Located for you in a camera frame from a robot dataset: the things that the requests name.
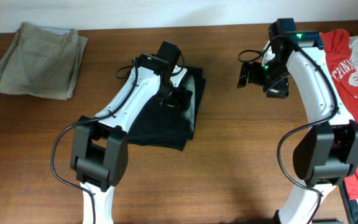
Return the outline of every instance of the wooden floor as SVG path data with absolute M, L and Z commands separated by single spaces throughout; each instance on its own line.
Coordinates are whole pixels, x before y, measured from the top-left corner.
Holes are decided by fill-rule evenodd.
M 0 94 L 0 223 L 81 223 L 79 190 L 58 182 L 50 170 L 57 134 L 81 115 L 93 116 L 123 85 L 117 68 L 141 53 L 156 52 L 163 40 L 176 43 L 186 63 L 204 68 L 206 88 L 194 140 L 183 152 L 129 146 L 127 172 L 114 192 L 117 223 L 232 223 L 271 218 L 292 184 L 281 173 L 276 146 L 289 130 L 305 124 L 299 92 L 290 79 L 290 97 L 266 98 L 256 85 L 237 89 L 244 49 L 262 49 L 268 24 L 169 29 L 88 30 L 89 38 L 73 98 L 46 100 Z M 358 21 L 297 24 L 298 30 L 345 28 L 358 35 Z M 0 59 L 12 41 L 0 34 Z M 283 147 L 292 171 L 292 150 L 305 132 Z M 58 173 L 70 170 L 73 133 L 61 141 Z M 316 218 L 346 221 L 339 190 L 324 201 Z

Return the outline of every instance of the white logo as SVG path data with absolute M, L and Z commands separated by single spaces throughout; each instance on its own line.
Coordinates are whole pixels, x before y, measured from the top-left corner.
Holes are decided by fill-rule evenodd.
M 356 75 L 356 72 L 350 75 L 349 84 L 358 87 L 358 76 Z

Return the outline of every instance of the red cloth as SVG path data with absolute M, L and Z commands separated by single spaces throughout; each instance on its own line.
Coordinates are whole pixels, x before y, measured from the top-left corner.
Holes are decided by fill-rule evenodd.
M 338 29 L 321 34 L 326 52 L 326 61 L 335 87 L 347 110 L 358 123 L 358 77 L 351 60 L 349 33 Z M 350 199 L 358 199 L 358 167 L 355 175 L 345 179 Z

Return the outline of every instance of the gray fabric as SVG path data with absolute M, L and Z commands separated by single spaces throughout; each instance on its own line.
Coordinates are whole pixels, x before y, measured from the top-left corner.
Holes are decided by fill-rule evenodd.
M 0 93 L 71 98 L 87 41 L 77 30 L 23 23 L 0 61 Z

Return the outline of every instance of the white wall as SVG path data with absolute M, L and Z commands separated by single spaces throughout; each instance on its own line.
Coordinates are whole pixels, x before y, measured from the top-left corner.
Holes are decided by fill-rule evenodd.
M 0 0 L 0 32 L 22 21 L 75 29 L 358 19 L 358 0 Z

